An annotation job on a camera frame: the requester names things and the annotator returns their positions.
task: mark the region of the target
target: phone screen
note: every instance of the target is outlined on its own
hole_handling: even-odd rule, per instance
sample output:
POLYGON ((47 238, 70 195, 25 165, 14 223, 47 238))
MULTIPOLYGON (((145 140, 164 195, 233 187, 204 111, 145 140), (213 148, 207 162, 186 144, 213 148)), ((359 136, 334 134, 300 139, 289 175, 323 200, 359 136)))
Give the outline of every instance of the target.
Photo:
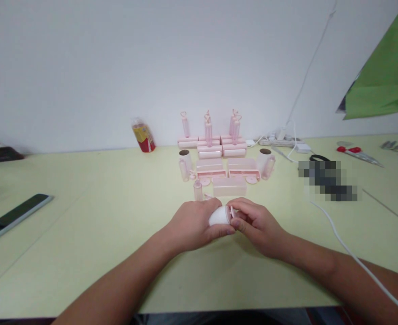
POLYGON ((31 197, 29 200, 23 202, 18 207, 4 214, 2 217, 0 217, 0 231, 5 227, 9 226, 14 221, 16 221, 18 218, 20 218, 30 209, 32 209, 33 207, 35 207, 36 205, 40 204, 42 201, 47 199, 47 197, 48 195, 45 194, 37 194, 31 197))

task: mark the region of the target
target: black device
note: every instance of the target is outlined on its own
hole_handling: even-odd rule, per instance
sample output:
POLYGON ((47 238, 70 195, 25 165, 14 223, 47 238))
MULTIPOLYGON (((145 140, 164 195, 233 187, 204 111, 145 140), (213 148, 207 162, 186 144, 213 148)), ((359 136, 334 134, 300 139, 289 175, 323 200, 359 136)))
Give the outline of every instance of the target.
POLYGON ((53 196, 37 194, 24 201, 22 204, 12 209, 8 213, 4 214, 2 217, 0 217, 0 236, 13 228, 15 225, 22 222, 39 208, 49 203, 52 199, 53 196))
POLYGON ((24 159, 24 156, 15 151, 12 147, 0 147, 0 163, 20 159, 24 159))

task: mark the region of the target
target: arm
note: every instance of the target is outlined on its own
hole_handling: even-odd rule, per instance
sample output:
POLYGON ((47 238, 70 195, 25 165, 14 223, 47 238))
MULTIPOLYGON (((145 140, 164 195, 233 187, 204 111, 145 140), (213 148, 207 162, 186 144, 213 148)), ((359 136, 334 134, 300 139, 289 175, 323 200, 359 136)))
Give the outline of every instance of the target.
POLYGON ((221 205, 215 198, 184 203, 163 229, 82 293, 53 324, 128 324, 146 288, 171 259, 235 233, 230 225, 208 225, 221 205))
MULTIPOLYGON (((398 324, 398 307, 351 256, 287 233, 265 207, 250 200, 238 198, 228 205, 240 210, 231 225, 262 254, 303 270, 369 323, 398 324)), ((398 299, 398 273, 363 263, 398 299)))

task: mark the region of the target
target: red bottle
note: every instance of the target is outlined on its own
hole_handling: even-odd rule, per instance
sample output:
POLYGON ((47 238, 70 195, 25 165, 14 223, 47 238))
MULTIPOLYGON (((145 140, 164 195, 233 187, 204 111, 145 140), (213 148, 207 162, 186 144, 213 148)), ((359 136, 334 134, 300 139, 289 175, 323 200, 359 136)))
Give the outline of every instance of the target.
POLYGON ((137 142, 143 152, 152 152, 155 149, 153 136, 149 131, 149 127, 138 117, 133 119, 131 124, 137 142))

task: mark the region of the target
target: table surface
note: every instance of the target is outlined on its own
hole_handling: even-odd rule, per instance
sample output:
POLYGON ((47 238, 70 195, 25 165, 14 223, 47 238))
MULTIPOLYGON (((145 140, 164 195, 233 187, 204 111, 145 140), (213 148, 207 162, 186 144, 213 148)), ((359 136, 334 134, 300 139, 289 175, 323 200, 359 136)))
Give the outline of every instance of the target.
MULTIPOLYGON (((326 150, 321 141, 308 143, 316 153, 332 158, 335 148, 329 144, 326 150)), ((372 142, 360 146, 370 154, 377 138, 372 142)), ((260 148, 248 149, 247 156, 256 158, 260 148)), ((161 147, 150 154, 139 149, 47 154, 0 164, 0 215, 35 193, 55 196, 0 238, 0 318, 57 316, 164 226, 182 202, 192 200, 193 182, 181 180, 177 152, 176 147, 161 147)), ((192 155, 196 160, 196 150, 192 155)), ((385 165, 392 164, 393 157, 398 160, 396 154, 390 161, 376 158, 385 165)), ((354 176, 359 170, 353 169, 354 159, 346 158, 337 156, 348 176, 354 176)), ((377 166, 362 163, 363 172, 376 175, 377 166)), ((359 183, 365 186, 368 180, 364 177, 359 183)), ((343 251, 326 217, 309 203, 313 198, 330 214, 355 254, 398 272, 398 217, 393 212, 368 195, 358 202, 329 202, 312 189, 298 177, 295 163, 276 154, 270 179, 248 185, 246 197, 265 205, 289 232, 343 251)), ((212 194, 212 185, 204 192, 212 194)), ((225 204, 231 197, 220 199, 225 204)), ((336 304, 306 274, 262 257, 237 233, 175 258, 153 284, 140 311, 336 304)))
POLYGON ((306 143, 316 154, 324 155, 330 160, 350 163, 353 172, 357 175, 358 184, 398 215, 398 153, 380 148, 380 145, 388 140, 396 140, 398 144, 398 135, 308 139, 306 143), (367 162, 336 151, 338 141, 354 143, 354 147, 360 147, 385 168, 378 166, 371 168, 367 162))

